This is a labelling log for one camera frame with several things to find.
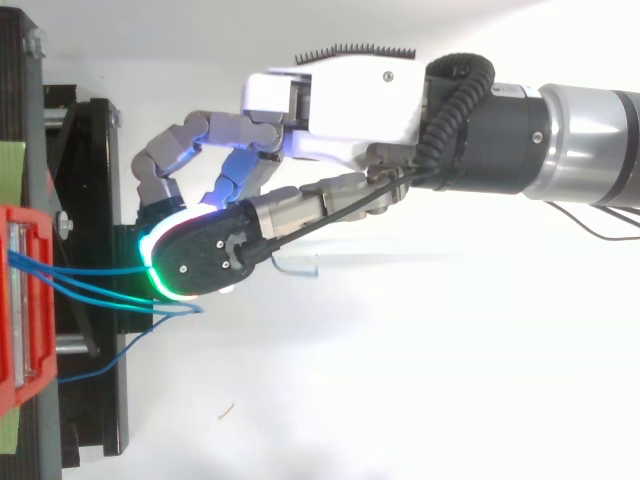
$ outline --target robotic hand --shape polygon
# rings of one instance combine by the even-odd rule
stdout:
[[[425,69],[415,51],[336,45],[296,61],[249,77],[241,115],[193,112],[134,158],[140,252],[162,296],[233,285],[283,245],[383,213],[410,186],[640,205],[640,94],[494,84],[472,54]],[[170,175],[202,145],[234,150],[185,208]],[[259,195],[283,156],[357,172]]]

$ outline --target glowing light ring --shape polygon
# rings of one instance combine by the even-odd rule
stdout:
[[[158,272],[152,264],[153,248],[156,246],[156,243],[158,243],[158,240],[160,240],[164,236],[164,234],[172,228],[184,222],[188,222],[189,220],[193,220],[194,218],[198,218],[215,211],[217,211],[216,207],[214,207],[213,205],[208,205],[206,203],[199,203],[194,207],[180,210],[179,212],[176,212],[170,217],[162,220],[153,228],[153,230],[151,230],[151,232],[149,232],[148,235],[145,235],[140,239],[140,242],[138,243],[138,249],[140,250],[142,262],[146,267],[149,267],[149,270],[147,271],[149,280],[151,280],[151,283],[153,283],[156,290],[158,290],[160,294],[171,300],[181,302],[191,301],[198,298],[197,295],[179,295],[177,293],[174,293],[162,283],[160,275],[158,275]]]

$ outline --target blue cable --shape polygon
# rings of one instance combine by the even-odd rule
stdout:
[[[49,285],[50,287],[53,287],[54,289],[56,289],[58,292],[63,293],[75,300],[78,300],[80,302],[85,302],[88,303],[90,305],[95,305],[96,307],[104,307],[104,308],[114,308],[116,310],[127,310],[130,312],[138,312],[138,313],[151,313],[151,314],[157,314],[157,315],[173,315],[176,312],[170,312],[168,310],[154,310],[151,308],[142,308],[142,307],[136,307],[135,305],[125,305],[122,303],[114,303],[114,302],[107,302],[104,300],[98,300],[97,298],[91,298],[91,297],[87,297],[85,295],[76,293],[72,290],[69,290],[68,288],[60,285],[59,283],[54,282],[53,280],[49,280],[47,277],[45,277],[44,275],[42,275],[40,272],[35,271],[35,270],[31,270],[31,269],[27,269],[24,267],[18,267],[21,270],[23,270],[24,272],[33,275],[34,277],[36,277],[37,279],[39,279],[41,282],[46,283],[47,285]],[[188,311],[188,313],[200,313],[202,312],[202,309],[200,307],[198,307],[197,305],[189,305],[191,310]]]
[[[58,378],[58,383],[69,383],[69,382],[76,382],[78,380],[84,380],[85,378],[92,378],[92,377],[97,377],[98,375],[102,375],[105,372],[108,372],[109,370],[111,370],[113,367],[115,367],[118,362],[127,354],[127,352],[139,341],[142,339],[142,337],[145,337],[147,335],[149,335],[151,332],[153,332],[156,328],[158,328],[160,325],[162,325],[164,322],[166,322],[167,320],[169,320],[170,318],[173,317],[179,317],[181,315],[188,315],[191,312],[184,312],[184,313],[176,313],[173,315],[167,315],[163,318],[161,318],[160,320],[158,320],[155,324],[153,324],[151,327],[149,327],[148,329],[146,329],[144,332],[142,332],[141,334],[139,334],[136,338],[134,338],[133,340],[131,340],[131,342],[124,347],[122,350],[120,350],[120,352],[118,352],[118,354],[113,358],[113,360],[111,360],[107,365],[105,365],[104,367],[98,369],[98,370],[94,370],[93,372],[88,372],[88,373],[81,373],[80,375],[74,375],[72,377],[66,377],[66,378]]]
[[[23,270],[23,271],[25,271],[27,273],[30,273],[31,271],[34,270],[33,268],[31,268],[29,266],[29,262],[24,262],[23,263],[22,259],[19,259],[19,260],[10,259],[9,260],[9,265],[11,265],[14,268],[18,268],[20,270]],[[88,284],[88,283],[85,283],[85,282],[81,282],[81,281],[76,280],[74,278],[67,277],[66,275],[62,275],[61,273],[56,273],[56,272],[47,272],[47,273],[49,273],[53,278],[55,278],[57,280],[61,280],[64,283],[68,283],[70,285],[82,288],[84,290],[88,290],[90,292],[99,293],[99,294],[104,295],[106,297],[117,298],[119,300],[125,300],[125,301],[129,301],[129,302],[134,302],[134,303],[141,303],[141,304],[144,304],[144,305],[174,305],[174,306],[193,308],[193,304],[191,304],[191,303],[185,303],[185,302],[163,302],[163,301],[160,301],[160,300],[148,300],[146,298],[132,297],[130,295],[124,295],[122,293],[114,292],[112,290],[107,290],[105,288],[100,288],[100,287],[97,287],[95,285],[91,285],[91,284]]]
[[[95,370],[93,372],[88,372],[88,373],[83,373],[80,375],[75,375],[72,377],[67,377],[67,378],[58,378],[58,383],[69,383],[69,382],[75,382],[78,380],[83,380],[86,378],[92,378],[92,377],[96,377],[98,375],[102,375],[103,373],[109,371],[110,369],[112,369],[115,365],[118,364],[118,362],[127,354],[127,352],[139,341],[142,339],[142,337],[145,337],[146,335],[150,334],[151,332],[153,332],[157,327],[159,327],[160,325],[162,325],[164,322],[166,322],[167,320],[169,320],[170,318],[174,318],[174,317],[180,317],[180,316],[184,316],[184,315],[189,315],[191,313],[202,313],[203,309],[202,307],[198,306],[198,305],[194,305],[191,303],[184,303],[184,302],[161,302],[161,301],[155,301],[155,300],[148,300],[148,299],[142,299],[142,298],[137,298],[137,297],[132,297],[129,295],[124,295],[118,292],[113,292],[111,290],[107,290],[104,288],[100,288],[97,287],[95,285],[90,285],[88,283],[85,282],[81,282],[79,280],[75,280],[73,278],[67,277],[66,275],[63,275],[63,273],[68,273],[68,274],[75,274],[75,275],[126,275],[126,274],[131,274],[131,273],[140,273],[140,272],[144,272],[147,269],[147,267],[132,267],[132,268],[122,268],[122,269],[113,269],[113,270],[84,270],[84,269],[78,269],[78,268],[61,268],[61,267],[53,267],[51,265],[47,265],[41,262],[38,262],[36,260],[33,260],[30,257],[27,257],[25,255],[21,255],[19,253],[16,252],[9,252],[9,265],[12,266],[13,268],[17,268],[19,270],[22,270],[26,273],[28,273],[29,275],[33,275],[34,277],[38,278],[41,282],[44,282],[45,284],[53,287],[54,289],[56,289],[58,292],[67,295],[75,300],[84,302],[84,303],[88,303],[90,305],[95,305],[98,307],[105,307],[105,308],[113,308],[113,309],[118,309],[118,310],[128,310],[128,311],[133,311],[133,312],[140,312],[140,313],[149,313],[149,314],[160,314],[160,315],[164,315],[163,318],[161,318],[159,321],[157,321],[155,324],[153,324],[151,327],[149,327],[147,330],[145,330],[144,332],[140,333],[138,336],[136,336],[126,347],[124,347],[120,352],[118,352],[118,354],[113,358],[113,360],[111,360],[111,362],[109,362],[107,365],[105,365],[104,367]],[[54,280],[50,280],[48,279],[45,275],[43,275],[43,273],[51,275],[52,278],[56,278],[62,282],[68,283],[70,285],[74,285],[76,287],[88,290],[88,291],[92,291],[94,293],[98,293],[101,295],[105,295],[107,297],[112,297],[112,298],[117,298],[120,300],[126,300],[126,301],[130,301],[130,302],[135,302],[135,303],[142,303],[145,305],[172,305],[172,306],[182,306],[182,307],[188,307],[189,310],[186,311],[177,311],[177,312],[169,312],[169,311],[163,311],[163,310],[154,310],[152,308],[142,308],[142,307],[136,307],[134,305],[125,305],[125,304],[120,304],[120,303],[114,303],[114,302],[108,302],[108,301],[103,301],[103,300],[99,300],[96,298],[91,298],[91,297],[87,297],[85,295],[76,293],[72,290],[69,290],[68,288],[60,285],[59,283],[55,282]]]
[[[66,268],[66,267],[54,267],[53,265],[47,265],[46,263],[38,262],[31,257],[22,255],[21,253],[9,251],[9,258],[12,257],[22,260],[31,265],[37,266],[39,270],[47,272],[57,272],[67,275],[87,275],[87,276],[109,276],[109,275],[131,275],[134,273],[144,273],[149,270],[149,267],[127,267],[127,268],[100,268],[100,269],[84,269],[84,268]]]

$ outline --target white background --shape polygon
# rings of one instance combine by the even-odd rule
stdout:
[[[307,49],[473,51],[498,81],[640,91],[628,0],[9,3],[48,33],[46,81],[122,110],[130,222],[137,151],[192,110],[237,111],[250,73]],[[190,201],[223,158],[180,172]],[[337,173],[289,161],[272,186]],[[65,479],[637,479],[638,248],[522,197],[412,191],[285,252],[318,263],[317,280],[263,265],[141,342],[127,360],[129,448],[83,449]]]

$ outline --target red crate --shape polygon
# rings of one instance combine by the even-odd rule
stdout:
[[[39,262],[53,264],[51,217],[28,208],[0,206],[0,416],[41,392],[57,374],[53,289],[29,276],[29,344],[33,375],[15,387],[13,335],[9,300],[10,222],[31,225],[27,231],[27,254]]]

